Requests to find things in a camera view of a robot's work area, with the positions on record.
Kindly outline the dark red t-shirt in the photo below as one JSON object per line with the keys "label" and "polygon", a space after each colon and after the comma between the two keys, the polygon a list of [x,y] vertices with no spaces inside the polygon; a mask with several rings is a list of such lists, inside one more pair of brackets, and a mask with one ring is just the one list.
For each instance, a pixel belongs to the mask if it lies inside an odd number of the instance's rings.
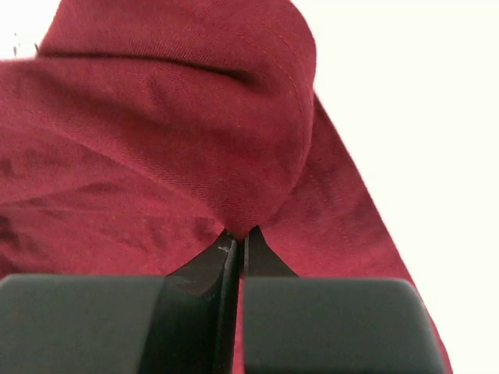
{"label": "dark red t-shirt", "polygon": [[254,228],[300,277],[413,286],[315,70],[289,1],[61,2],[37,55],[1,64],[1,282],[166,276],[227,233],[229,373]]}

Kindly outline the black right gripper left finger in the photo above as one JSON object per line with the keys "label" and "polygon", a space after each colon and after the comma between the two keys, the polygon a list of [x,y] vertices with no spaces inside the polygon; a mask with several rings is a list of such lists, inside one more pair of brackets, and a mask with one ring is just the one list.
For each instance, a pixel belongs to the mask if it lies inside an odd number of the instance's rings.
{"label": "black right gripper left finger", "polygon": [[12,274],[1,282],[4,373],[229,373],[235,239],[166,276]]}

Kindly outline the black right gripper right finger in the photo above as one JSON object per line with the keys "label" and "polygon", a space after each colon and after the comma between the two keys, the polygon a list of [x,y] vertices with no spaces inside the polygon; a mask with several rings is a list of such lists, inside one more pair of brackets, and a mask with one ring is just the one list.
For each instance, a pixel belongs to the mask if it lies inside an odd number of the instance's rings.
{"label": "black right gripper right finger", "polygon": [[254,228],[244,242],[248,373],[442,373],[420,296],[394,278],[300,277]]}

